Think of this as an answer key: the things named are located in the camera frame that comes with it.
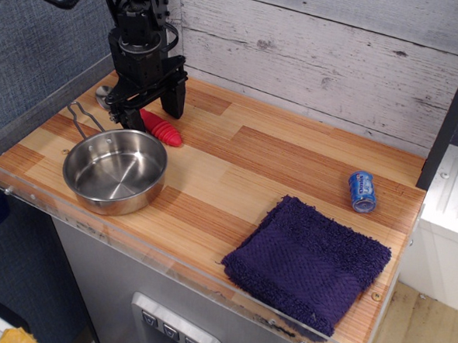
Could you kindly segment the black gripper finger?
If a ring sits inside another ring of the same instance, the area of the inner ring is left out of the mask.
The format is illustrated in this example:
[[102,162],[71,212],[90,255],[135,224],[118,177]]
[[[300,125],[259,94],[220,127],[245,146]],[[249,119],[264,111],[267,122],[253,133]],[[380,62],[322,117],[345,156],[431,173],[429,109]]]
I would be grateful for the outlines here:
[[179,120],[184,113],[186,100],[186,82],[181,81],[161,95],[161,106],[174,119]]
[[146,131],[139,109],[123,109],[120,113],[120,124],[126,130]]

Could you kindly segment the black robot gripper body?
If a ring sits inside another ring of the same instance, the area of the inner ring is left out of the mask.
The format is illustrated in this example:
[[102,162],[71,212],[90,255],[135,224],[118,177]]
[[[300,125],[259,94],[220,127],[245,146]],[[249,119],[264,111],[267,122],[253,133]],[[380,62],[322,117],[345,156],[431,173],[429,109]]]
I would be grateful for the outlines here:
[[187,80],[182,55],[161,57],[161,37],[154,37],[153,44],[143,46],[126,44],[120,29],[112,29],[108,35],[113,65],[118,82],[106,96],[110,119],[120,123],[123,109],[143,109],[181,81]]

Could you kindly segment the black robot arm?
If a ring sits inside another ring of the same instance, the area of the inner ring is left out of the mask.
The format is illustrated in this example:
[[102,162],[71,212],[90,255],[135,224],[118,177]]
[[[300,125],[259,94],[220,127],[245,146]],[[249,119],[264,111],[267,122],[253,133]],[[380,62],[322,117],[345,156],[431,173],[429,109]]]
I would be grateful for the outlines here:
[[140,110],[160,99],[175,119],[184,112],[186,58],[169,56],[179,41],[167,21],[168,0],[105,0],[114,20],[108,35],[118,82],[106,96],[110,118],[124,129],[144,132]]

